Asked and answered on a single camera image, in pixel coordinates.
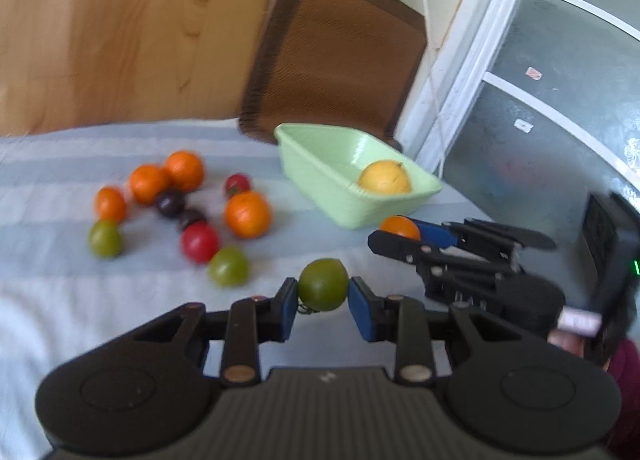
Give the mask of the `person's right hand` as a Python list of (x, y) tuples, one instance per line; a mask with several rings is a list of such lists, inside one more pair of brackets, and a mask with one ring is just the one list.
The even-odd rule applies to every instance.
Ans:
[(583, 358), (585, 356), (587, 339), (583, 336), (560, 329), (554, 329), (549, 333), (547, 341), (577, 357)]

